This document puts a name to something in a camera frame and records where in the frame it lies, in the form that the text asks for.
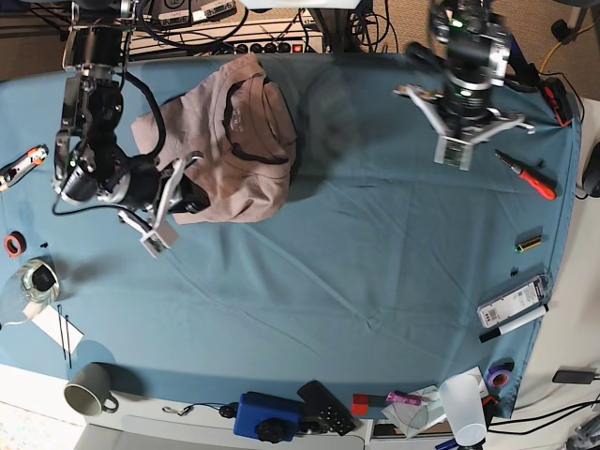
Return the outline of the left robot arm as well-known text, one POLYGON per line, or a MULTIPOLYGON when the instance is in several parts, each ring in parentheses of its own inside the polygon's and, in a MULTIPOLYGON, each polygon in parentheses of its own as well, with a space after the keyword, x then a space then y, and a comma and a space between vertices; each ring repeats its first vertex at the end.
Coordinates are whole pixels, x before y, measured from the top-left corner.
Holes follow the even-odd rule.
POLYGON ((535 132, 523 114, 503 113, 491 104, 492 88, 504 85, 512 35, 489 1, 431 1, 427 28, 446 46, 445 57, 417 42, 407 45, 405 55, 439 74, 442 90, 406 84, 396 93, 421 110, 440 143, 475 145, 515 127, 535 132))

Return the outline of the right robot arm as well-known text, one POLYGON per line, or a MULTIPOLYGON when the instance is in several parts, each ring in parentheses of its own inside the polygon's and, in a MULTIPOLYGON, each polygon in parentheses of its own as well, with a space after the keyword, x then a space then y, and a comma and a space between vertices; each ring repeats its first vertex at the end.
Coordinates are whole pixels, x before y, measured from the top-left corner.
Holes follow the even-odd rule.
POLYGON ((77 1, 72 7, 74 17, 86 10, 97 18, 74 22, 69 31, 63 67, 72 74, 54 141, 52 188, 75 213, 112 209, 148 231, 168 215, 201 212, 210 201, 185 175, 199 153, 159 165, 165 121, 150 88, 127 69, 131 33, 146 24, 145 2, 123 2, 122 23, 110 16, 111 6, 109 1, 101 6, 77 1), (157 140, 146 154, 129 156, 117 142, 125 83, 144 95, 157 126, 157 140))

